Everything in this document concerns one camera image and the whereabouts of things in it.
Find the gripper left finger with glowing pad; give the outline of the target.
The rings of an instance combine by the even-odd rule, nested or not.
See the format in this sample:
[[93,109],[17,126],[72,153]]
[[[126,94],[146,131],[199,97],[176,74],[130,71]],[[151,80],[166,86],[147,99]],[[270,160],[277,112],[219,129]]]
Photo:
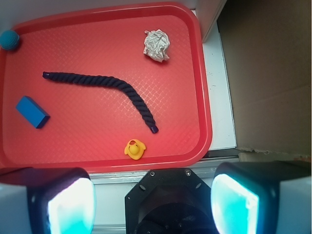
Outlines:
[[82,168],[2,168],[2,234],[90,234],[96,191]]

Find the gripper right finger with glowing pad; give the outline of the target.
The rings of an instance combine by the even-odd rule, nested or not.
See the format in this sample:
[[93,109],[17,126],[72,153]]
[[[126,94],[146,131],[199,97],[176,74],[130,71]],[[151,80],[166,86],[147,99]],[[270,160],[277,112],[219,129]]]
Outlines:
[[211,209],[220,234],[310,234],[312,166],[303,161],[224,162]]

